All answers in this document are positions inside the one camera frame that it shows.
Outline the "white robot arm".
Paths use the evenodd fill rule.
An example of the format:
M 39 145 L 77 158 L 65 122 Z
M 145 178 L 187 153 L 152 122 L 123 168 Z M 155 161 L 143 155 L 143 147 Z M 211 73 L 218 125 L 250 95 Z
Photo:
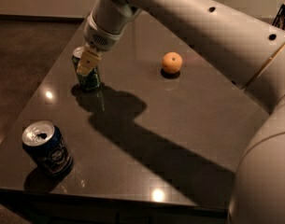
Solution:
M 229 224 L 285 224 L 285 32 L 213 0 L 96 0 L 92 127 Z

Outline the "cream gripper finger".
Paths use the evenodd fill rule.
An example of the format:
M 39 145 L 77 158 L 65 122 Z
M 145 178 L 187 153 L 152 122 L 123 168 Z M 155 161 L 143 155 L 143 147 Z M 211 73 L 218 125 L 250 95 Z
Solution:
M 94 47 L 81 46 L 76 48 L 76 57 L 79 58 L 77 73 L 86 77 L 100 63 L 102 52 Z

